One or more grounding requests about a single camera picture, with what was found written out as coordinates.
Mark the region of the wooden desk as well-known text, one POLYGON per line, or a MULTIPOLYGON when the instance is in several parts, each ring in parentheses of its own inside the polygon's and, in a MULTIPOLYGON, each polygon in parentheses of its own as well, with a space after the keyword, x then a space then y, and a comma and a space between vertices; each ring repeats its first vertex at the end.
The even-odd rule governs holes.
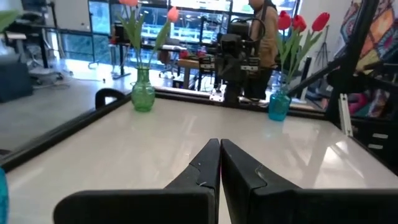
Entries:
POLYGON ((199 61, 190 59, 179 59, 177 62, 179 79, 182 81, 182 88, 195 90, 198 80, 199 61))

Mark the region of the dark grey cabinet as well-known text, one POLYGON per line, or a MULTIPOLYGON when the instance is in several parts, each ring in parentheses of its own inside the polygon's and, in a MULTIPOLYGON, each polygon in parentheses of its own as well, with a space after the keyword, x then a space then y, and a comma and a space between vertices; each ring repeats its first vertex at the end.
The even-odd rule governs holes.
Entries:
POLYGON ((0 55, 0 103, 33 94, 28 67, 19 54, 0 55))

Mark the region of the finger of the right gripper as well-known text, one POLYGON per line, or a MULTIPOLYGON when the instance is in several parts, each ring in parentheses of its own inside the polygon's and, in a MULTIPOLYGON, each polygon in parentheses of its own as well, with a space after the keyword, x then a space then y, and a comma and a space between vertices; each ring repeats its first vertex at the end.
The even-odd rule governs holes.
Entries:
POLYGON ((216 73, 220 80, 228 81, 228 57, 217 57, 216 58, 216 73))
POLYGON ((229 80, 232 82, 240 82, 242 80, 241 64, 239 59, 231 58, 228 62, 229 65, 229 80))

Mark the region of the black drawer cabinet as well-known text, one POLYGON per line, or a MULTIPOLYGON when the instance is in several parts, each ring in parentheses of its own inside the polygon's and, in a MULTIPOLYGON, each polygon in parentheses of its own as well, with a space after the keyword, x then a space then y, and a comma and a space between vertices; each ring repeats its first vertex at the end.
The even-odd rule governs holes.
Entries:
POLYGON ((398 121, 354 118, 353 137, 398 176, 398 121))

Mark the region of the green textured glass vase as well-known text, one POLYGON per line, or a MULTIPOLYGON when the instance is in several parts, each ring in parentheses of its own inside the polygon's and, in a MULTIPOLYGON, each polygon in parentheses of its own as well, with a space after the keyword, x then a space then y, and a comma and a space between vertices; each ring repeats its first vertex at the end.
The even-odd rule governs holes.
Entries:
POLYGON ((155 88, 149 79, 149 68, 137 68, 137 80, 132 87, 131 102, 134 109, 140 112, 148 112, 155 101, 155 88))

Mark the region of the red artificial tulip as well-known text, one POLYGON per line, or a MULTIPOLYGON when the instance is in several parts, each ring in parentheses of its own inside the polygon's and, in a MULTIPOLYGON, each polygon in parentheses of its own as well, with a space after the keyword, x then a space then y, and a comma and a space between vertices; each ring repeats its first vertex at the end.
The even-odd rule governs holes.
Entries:
POLYGON ((307 24, 304 21, 304 18, 300 15, 296 15, 292 18, 292 30, 286 31, 285 35, 288 36, 292 34, 293 45, 291 48, 291 54, 289 58, 291 59, 291 67, 290 67, 290 82, 292 80, 293 74, 296 72, 300 59, 299 59, 299 50, 300 50, 300 41, 302 39, 302 32, 307 28, 307 24))
POLYGON ((323 12, 313 21, 311 28, 307 31, 307 34, 305 35, 304 44, 300 45, 300 50, 299 50, 300 63, 303 57, 306 56, 308 51, 318 42, 319 38, 323 33, 324 28, 328 24, 329 19, 330 19, 330 14, 327 12, 323 12))
POLYGON ((291 48, 293 45, 294 38, 292 34, 288 36, 285 35, 286 31, 292 30, 292 18, 285 11, 281 11, 278 16, 278 29, 283 32, 282 35, 277 36, 277 47, 279 51, 279 59, 280 59, 280 71, 284 75, 284 79, 281 85, 281 90, 287 92, 288 85, 290 83, 290 67, 291 67, 291 59, 289 55, 291 54, 291 48))

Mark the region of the grey office chair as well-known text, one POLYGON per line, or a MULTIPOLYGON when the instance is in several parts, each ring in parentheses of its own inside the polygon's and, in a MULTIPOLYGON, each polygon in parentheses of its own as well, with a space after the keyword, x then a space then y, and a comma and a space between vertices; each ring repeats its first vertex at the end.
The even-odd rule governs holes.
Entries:
POLYGON ((36 84, 41 85, 43 78, 54 77, 54 83, 56 81, 64 80, 64 76, 61 72, 55 70, 49 64, 45 65, 45 60, 41 56, 39 47, 28 46, 26 55, 30 76, 34 81, 36 81, 36 84))

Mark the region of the silver aluminium bracket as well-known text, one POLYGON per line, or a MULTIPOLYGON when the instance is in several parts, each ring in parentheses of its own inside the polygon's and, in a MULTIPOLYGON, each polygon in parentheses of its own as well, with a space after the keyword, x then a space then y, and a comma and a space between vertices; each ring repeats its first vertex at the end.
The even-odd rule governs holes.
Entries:
POLYGON ((348 96, 345 93, 340 94, 339 113, 340 113, 340 125, 342 132, 347 136, 353 137, 351 116, 348 107, 348 96))

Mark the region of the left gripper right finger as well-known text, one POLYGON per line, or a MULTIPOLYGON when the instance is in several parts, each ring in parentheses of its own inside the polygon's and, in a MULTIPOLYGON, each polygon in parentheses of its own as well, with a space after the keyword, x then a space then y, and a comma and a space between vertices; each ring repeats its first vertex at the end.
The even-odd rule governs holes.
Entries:
POLYGON ((303 189, 229 139, 220 150, 232 224, 398 224, 398 189, 303 189))

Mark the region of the person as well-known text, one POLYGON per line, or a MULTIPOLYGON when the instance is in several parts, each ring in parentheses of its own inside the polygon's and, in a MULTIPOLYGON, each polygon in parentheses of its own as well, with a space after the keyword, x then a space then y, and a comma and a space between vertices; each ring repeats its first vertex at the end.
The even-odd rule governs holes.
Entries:
POLYGON ((254 77, 248 80, 244 94, 247 98, 262 100, 266 98, 268 81, 273 70, 277 67, 275 60, 278 54, 278 13, 271 0, 249 0, 249 5, 254 11, 254 17, 260 19, 265 26, 265 29, 263 29, 258 20, 252 21, 249 32, 250 38, 257 40, 262 36, 262 31, 265 31, 265 34, 256 44, 254 50, 255 56, 259 57, 259 73, 255 73, 254 77))

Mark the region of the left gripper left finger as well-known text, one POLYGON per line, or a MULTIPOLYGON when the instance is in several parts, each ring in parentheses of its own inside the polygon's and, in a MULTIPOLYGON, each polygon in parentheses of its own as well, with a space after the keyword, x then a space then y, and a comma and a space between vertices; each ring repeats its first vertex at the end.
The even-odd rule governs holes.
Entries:
POLYGON ((210 139, 162 189, 84 190, 54 208, 54 224, 218 224, 220 142, 210 139))

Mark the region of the colourful patterned fabric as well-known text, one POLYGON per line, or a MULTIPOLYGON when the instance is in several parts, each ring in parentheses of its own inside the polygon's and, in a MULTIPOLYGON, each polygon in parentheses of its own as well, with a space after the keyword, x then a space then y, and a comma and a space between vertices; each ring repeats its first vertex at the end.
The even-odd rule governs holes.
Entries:
MULTIPOLYGON (((347 44, 362 0, 352 0, 340 29, 340 41, 347 44)), ((373 22, 362 47, 357 66, 393 59, 398 52, 398 0, 379 0, 373 22)), ((349 112, 356 116, 381 118, 389 113, 392 95, 381 89, 350 94, 349 112)))

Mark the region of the black arched object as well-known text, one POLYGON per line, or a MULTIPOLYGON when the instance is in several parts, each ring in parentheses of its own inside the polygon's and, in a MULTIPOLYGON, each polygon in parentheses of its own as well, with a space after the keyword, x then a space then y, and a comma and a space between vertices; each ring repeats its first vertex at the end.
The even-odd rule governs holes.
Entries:
POLYGON ((112 88, 102 88, 95 95, 95 109, 98 110, 106 105, 106 98, 115 98, 117 101, 125 98, 125 94, 112 88))

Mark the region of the blue textured glass vase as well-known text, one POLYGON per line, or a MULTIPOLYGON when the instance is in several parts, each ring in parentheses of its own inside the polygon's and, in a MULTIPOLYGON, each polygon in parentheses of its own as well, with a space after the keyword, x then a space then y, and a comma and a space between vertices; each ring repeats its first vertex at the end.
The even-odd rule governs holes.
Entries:
POLYGON ((291 97, 287 95, 288 90, 287 85, 284 85, 275 93, 271 94, 268 112, 268 116, 271 120, 283 121, 286 118, 292 102, 291 97))
POLYGON ((6 173, 0 167, 0 224, 7 224, 9 212, 9 192, 6 173))

